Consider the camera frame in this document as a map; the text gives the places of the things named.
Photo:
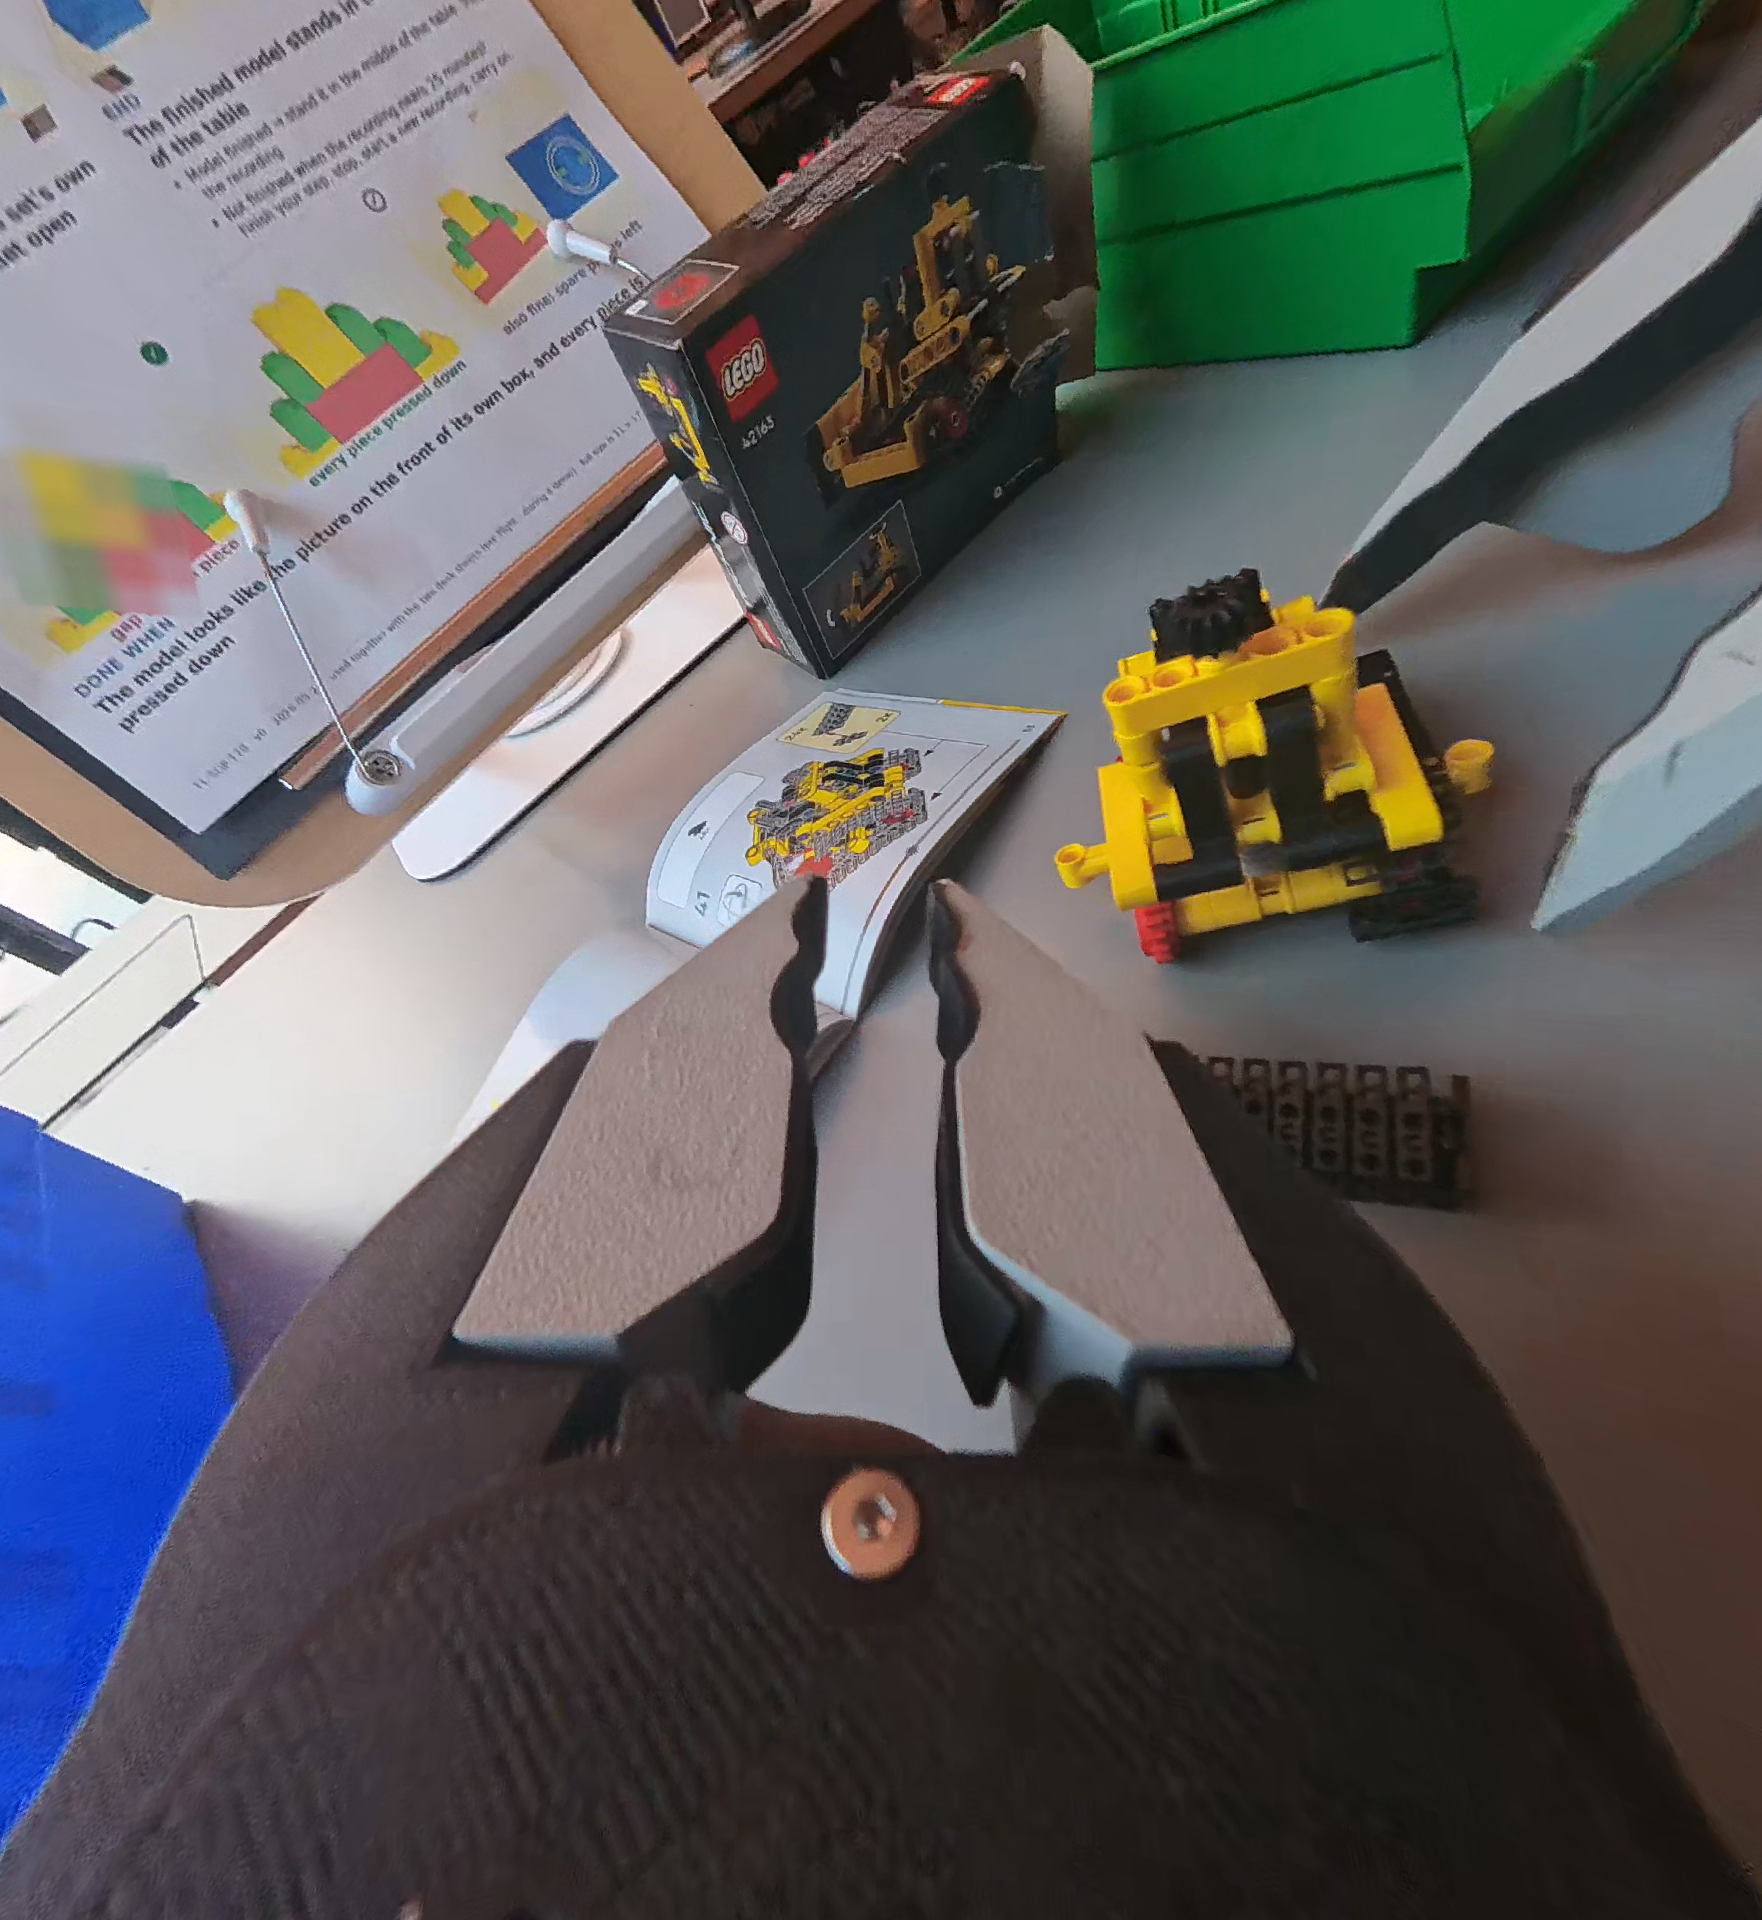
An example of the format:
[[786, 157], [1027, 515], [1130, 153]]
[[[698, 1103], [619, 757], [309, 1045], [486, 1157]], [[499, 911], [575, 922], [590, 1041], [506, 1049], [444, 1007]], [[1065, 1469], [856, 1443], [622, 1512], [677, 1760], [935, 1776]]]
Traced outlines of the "lego instruction booklet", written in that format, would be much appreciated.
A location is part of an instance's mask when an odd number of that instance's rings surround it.
[[1058, 708], [832, 688], [753, 742], [662, 839], [641, 926], [585, 943], [532, 997], [454, 1142], [783, 886], [814, 878], [827, 886], [820, 1038], [811, 1054], [820, 1069], [869, 1007], [947, 850], [1060, 722]]

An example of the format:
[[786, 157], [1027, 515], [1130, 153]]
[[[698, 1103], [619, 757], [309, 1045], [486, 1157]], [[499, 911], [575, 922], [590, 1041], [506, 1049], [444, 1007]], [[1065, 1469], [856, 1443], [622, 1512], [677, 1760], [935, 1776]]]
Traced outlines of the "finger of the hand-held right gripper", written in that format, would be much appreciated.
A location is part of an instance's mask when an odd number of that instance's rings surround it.
[[1762, 585], [1683, 660], [1662, 703], [1588, 772], [1533, 913], [1571, 930], [1762, 827]]
[[1547, 306], [1377, 510], [1324, 596], [1367, 610], [1762, 320], [1762, 116]]

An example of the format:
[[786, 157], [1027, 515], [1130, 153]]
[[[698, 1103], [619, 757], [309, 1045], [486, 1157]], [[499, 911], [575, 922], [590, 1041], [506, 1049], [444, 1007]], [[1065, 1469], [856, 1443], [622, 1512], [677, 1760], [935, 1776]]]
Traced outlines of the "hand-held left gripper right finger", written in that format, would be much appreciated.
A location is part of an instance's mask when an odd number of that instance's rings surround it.
[[942, 1333], [975, 1406], [1276, 1370], [1294, 1333], [1145, 1035], [984, 901], [928, 890]]

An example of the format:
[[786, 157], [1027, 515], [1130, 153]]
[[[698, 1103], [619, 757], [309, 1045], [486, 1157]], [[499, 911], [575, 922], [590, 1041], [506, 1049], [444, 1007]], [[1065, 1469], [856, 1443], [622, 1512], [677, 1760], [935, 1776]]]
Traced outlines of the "blue plastic bin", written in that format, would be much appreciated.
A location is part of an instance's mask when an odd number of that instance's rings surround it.
[[0, 1846], [235, 1395], [183, 1200], [0, 1105]]

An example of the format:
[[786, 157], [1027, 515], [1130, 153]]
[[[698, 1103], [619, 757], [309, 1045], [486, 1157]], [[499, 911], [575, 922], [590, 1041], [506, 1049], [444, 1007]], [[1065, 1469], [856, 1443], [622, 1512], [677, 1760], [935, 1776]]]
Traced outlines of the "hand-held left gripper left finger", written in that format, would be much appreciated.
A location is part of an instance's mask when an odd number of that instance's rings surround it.
[[811, 1304], [829, 888], [790, 881], [590, 1050], [454, 1325], [461, 1346], [747, 1392]]

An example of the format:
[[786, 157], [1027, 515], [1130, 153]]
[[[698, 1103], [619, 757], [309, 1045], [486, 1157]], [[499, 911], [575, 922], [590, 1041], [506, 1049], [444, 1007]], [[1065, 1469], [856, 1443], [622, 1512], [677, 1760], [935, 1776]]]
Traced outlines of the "green plastic bin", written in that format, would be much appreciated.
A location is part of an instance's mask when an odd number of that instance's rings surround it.
[[1564, 196], [1701, 2], [1027, 2], [1090, 65], [1101, 371], [1405, 349]]

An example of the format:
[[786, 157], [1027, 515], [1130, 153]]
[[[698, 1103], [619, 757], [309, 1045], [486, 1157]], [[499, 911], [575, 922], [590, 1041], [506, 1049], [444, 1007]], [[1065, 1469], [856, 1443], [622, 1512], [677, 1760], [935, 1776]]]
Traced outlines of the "black lego track strip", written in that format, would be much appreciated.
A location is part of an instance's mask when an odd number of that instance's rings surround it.
[[1370, 803], [1388, 850], [1375, 863], [1377, 891], [1349, 907], [1349, 931], [1357, 941], [1380, 941], [1470, 924], [1477, 881], [1453, 863], [1461, 787], [1388, 650], [1357, 660], [1354, 715], [1373, 763]]
[[1205, 1057], [1255, 1128], [1351, 1202], [1465, 1212], [1471, 1080], [1426, 1066]]

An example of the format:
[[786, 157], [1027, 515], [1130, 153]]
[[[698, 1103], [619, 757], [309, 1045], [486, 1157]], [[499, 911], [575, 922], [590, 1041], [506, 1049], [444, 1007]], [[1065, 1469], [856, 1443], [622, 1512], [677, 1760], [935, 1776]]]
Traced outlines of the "yellow lego bulldozer model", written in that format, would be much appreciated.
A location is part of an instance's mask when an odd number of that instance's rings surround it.
[[[1060, 846], [1063, 886], [1106, 881], [1161, 965], [1269, 920], [1349, 918], [1388, 850], [1354, 715], [1360, 655], [1353, 610], [1276, 602], [1257, 568], [1153, 600], [1149, 645], [1103, 691], [1103, 837]], [[1487, 789], [1487, 741], [1435, 747], [1464, 799]]]

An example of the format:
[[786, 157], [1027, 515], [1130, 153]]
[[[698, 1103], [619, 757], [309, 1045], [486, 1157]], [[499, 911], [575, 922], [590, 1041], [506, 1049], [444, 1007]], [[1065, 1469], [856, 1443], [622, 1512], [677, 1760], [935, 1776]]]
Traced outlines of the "black lego set box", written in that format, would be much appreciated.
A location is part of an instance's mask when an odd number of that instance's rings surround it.
[[607, 323], [756, 638], [830, 677], [1058, 457], [1038, 62], [916, 78]]

